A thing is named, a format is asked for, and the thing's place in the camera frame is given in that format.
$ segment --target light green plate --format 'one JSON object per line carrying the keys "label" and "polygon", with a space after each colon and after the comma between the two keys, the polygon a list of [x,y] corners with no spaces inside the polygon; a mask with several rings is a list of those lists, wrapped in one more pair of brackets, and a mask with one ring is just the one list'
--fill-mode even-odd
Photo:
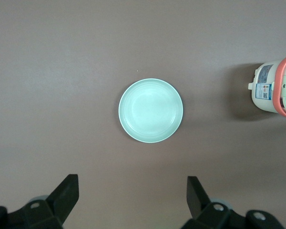
{"label": "light green plate", "polygon": [[180,95],[163,80],[137,81],[120,100],[121,124],[131,137],[141,142],[155,143],[167,139],[178,129],[182,116]]}

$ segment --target ceramic plate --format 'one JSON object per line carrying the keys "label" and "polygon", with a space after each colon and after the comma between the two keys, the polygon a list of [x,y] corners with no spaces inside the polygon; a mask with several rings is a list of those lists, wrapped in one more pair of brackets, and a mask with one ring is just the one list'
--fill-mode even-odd
{"label": "ceramic plate", "polygon": [[183,117],[180,95],[169,83],[144,79],[132,84],[123,94],[119,118],[124,130],[134,139],[160,142],[170,137]]}

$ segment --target screw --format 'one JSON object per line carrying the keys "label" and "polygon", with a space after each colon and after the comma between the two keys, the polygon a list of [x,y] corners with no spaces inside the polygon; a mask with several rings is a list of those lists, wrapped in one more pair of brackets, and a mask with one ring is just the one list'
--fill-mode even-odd
{"label": "screw", "polygon": [[255,218],[257,218],[259,220],[266,220],[266,217],[260,212],[255,212],[255,213],[253,213],[253,215]]}
{"label": "screw", "polygon": [[33,203],[32,205],[31,205],[31,208],[38,208],[39,207],[39,203]]}
{"label": "screw", "polygon": [[221,206],[220,204],[214,204],[214,208],[215,208],[217,211],[223,211],[223,210],[224,210],[224,207]]}

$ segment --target pink lid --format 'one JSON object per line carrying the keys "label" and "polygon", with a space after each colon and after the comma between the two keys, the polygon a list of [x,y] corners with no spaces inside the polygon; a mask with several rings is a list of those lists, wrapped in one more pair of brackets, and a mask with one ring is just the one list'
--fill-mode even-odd
{"label": "pink lid", "polygon": [[282,92],[282,83],[284,77],[284,71],[286,68],[286,58],[281,61],[276,70],[276,78],[275,78],[275,87],[273,90],[273,105],[276,111],[282,116],[286,117],[286,111],[283,109],[281,105],[281,92]]}

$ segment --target sticker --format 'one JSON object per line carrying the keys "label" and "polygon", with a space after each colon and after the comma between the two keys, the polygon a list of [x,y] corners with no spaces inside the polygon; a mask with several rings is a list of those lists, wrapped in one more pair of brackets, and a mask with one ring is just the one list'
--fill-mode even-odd
{"label": "sticker", "polygon": [[269,73],[270,68],[272,66],[273,66],[273,64],[272,65],[266,65],[266,66],[262,67],[262,70],[260,71],[260,73],[258,75],[258,79],[257,79],[258,83],[266,83],[267,82],[268,73]]}
{"label": "sticker", "polygon": [[257,99],[271,100],[271,84],[257,83],[255,97]]}

